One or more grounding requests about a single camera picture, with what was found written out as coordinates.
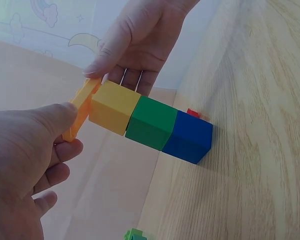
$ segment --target red block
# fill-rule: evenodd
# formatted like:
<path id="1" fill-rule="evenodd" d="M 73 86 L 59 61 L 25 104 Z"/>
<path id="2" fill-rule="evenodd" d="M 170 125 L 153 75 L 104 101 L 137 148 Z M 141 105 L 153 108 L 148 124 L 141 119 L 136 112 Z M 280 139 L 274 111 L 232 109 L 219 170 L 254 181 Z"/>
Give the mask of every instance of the red block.
<path id="1" fill-rule="evenodd" d="M 196 111 L 191 110 L 190 108 L 188 108 L 188 110 L 186 111 L 187 114 L 190 114 L 191 116 L 194 116 L 196 118 L 200 118 L 200 114 Z"/>

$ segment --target yellow block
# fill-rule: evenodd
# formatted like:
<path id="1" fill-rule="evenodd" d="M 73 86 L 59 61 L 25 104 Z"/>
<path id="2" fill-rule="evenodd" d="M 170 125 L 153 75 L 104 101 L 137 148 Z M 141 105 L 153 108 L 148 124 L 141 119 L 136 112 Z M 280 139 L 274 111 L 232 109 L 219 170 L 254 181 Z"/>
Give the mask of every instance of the yellow block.
<path id="1" fill-rule="evenodd" d="M 97 92 L 101 85 L 101 80 L 101 78 L 87 79 L 83 88 L 76 92 L 75 98 L 70 100 L 70 103 L 74 104 L 78 109 L 78 115 L 71 128 L 62 134 L 62 139 L 66 142 L 72 142 L 77 137 L 78 131 L 89 115 L 92 95 Z"/>
<path id="2" fill-rule="evenodd" d="M 92 96 L 89 121 L 123 136 L 141 95 L 106 81 Z"/>

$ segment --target table surface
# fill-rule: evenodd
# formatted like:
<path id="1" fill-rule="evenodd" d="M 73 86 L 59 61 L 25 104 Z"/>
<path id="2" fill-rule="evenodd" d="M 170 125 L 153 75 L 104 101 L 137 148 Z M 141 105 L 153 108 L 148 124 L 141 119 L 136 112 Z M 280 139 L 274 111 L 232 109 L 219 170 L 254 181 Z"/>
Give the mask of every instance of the table surface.
<path id="1" fill-rule="evenodd" d="M 160 153 L 157 240 L 300 239 L 300 0 L 223 0 L 177 92 L 215 125 L 199 165 Z"/>
<path id="2" fill-rule="evenodd" d="M 0 110 L 66 102 L 84 80 L 78 67 L 0 42 Z M 151 92 L 152 98 L 169 105 L 175 95 L 171 89 Z M 78 138 L 83 152 L 67 162 L 70 177 L 52 188 L 58 201 L 41 219 L 44 237 L 122 239 L 138 224 L 159 152 L 88 120 Z"/>

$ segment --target plastic building block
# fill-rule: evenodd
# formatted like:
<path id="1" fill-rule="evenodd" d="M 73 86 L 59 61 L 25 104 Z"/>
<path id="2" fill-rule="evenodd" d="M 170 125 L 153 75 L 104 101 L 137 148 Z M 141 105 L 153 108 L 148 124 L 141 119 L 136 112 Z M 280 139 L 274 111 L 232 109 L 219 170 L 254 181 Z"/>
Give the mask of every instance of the plastic building block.
<path id="1" fill-rule="evenodd" d="M 92 95 L 97 92 L 100 85 L 101 78 L 86 79 L 83 88 L 79 89 L 75 98 L 69 101 L 76 106 L 78 114 L 71 128 L 62 134 L 63 140 L 72 142 L 77 137 L 78 131 L 89 115 Z"/>
<path id="2" fill-rule="evenodd" d="M 212 147 L 213 125 L 179 111 L 171 137 L 162 152 L 197 164 Z"/>
<path id="3" fill-rule="evenodd" d="M 132 235 L 131 240 L 147 240 L 147 238 L 144 236 Z"/>
<path id="4" fill-rule="evenodd" d="M 143 232 L 141 230 L 131 228 L 131 230 L 126 231 L 126 234 L 123 237 L 123 240 L 131 240 L 133 236 L 141 236 Z"/>
<path id="5" fill-rule="evenodd" d="M 196 111 L 191 110 L 190 108 L 188 108 L 188 110 L 186 111 L 187 114 L 190 114 L 191 116 L 194 116 L 196 118 L 200 118 L 200 114 Z"/>
<path id="6" fill-rule="evenodd" d="M 141 96 L 125 137 L 161 151 L 172 134 L 176 116 L 175 108 Z"/>
<path id="7" fill-rule="evenodd" d="M 92 96 L 89 121 L 123 136 L 140 94 L 111 81 Z"/>

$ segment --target hand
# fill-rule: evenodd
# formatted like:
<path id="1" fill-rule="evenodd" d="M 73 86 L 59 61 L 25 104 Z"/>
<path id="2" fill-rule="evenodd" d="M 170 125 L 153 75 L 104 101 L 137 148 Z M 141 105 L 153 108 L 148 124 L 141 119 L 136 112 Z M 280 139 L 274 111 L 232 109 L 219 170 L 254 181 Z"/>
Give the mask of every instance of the hand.
<path id="1" fill-rule="evenodd" d="M 148 96 L 173 49 L 185 17 L 199 0 L 130 0 L 110 27 L 87 78 L 110 81 Z"/>
<path id="2" fill-rule="evenodd" d="M 0 240 L 44 239 L 40 218 L 54 206 L 50 191 L 32 195 L 66 180 L 64 164 L 83 150 L 82 143 L 63 142 L 76 108 L 65 103 L 37 109 L 0 111 Z"/>

